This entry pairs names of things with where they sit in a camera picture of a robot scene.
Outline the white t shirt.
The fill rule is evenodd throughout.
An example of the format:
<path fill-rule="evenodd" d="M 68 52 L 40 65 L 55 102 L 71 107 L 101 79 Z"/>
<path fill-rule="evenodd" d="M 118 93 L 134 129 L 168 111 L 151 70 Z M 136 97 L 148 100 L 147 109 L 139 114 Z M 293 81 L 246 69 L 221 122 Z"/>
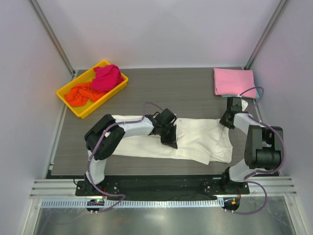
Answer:
<path fill-rule="evenodd" d="M 162 144 L 159 135 L 153 135 L 154 127 L 148 118 L 119 115 L 113 118 L 125 130 L 115 155 L 194 160 L 205 165 L 211 161 L 230 163 L 232 160 L 229 129 L 218 119 L 178 118 L 175 121 L 178 147 L 173 148 Z"/>

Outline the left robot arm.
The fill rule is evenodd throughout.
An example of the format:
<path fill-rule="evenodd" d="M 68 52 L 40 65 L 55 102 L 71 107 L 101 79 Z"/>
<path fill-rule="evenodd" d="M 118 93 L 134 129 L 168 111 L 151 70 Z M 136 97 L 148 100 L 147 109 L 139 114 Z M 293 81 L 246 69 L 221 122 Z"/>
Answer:
<path fill-rule="evenodd" d="M 89 152 L 85 179 L 88 192 L 94 196 L 103 192 L 106 160 L 125 138 L 158 135 L 161 144 L 177 149 L 176 120 L 176 115 L 169 110 L 135 119 L 115 119 L 110 114 L 104 115 L 84 137 Z"/>

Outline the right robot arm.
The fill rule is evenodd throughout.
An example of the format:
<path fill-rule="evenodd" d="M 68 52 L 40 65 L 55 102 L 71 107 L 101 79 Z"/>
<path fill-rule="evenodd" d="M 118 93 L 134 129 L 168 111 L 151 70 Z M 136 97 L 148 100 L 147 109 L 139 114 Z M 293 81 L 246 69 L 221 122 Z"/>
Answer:
<path fill-rule="evenodd" d="M 246 134 L 244 159 L 227 168 L 219 185 L 227 194 L 238 193 L 246 187 L 246 180 L 257 174 L 273 174 L 284 163 L 286 146 L 283 129 L 258 121 L 246 112 L 226 111 L 220 124 L 238 128 Z"/>

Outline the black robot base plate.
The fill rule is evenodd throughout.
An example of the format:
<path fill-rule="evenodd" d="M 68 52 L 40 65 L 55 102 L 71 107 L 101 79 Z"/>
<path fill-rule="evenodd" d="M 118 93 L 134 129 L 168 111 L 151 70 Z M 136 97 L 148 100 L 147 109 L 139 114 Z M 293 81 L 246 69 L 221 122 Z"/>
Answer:
<path fill-rule="evenodd" d="M 247 183 L 230 182 L 218 175 L 107 175 L 100 183 L 87 177 L 77 182 L 75 195 L 100 196 L 102 192 L 124 194 L 129 200 L 143 197 L 176 197 L 183 195 L 231 195 L 250 193 Z"/>

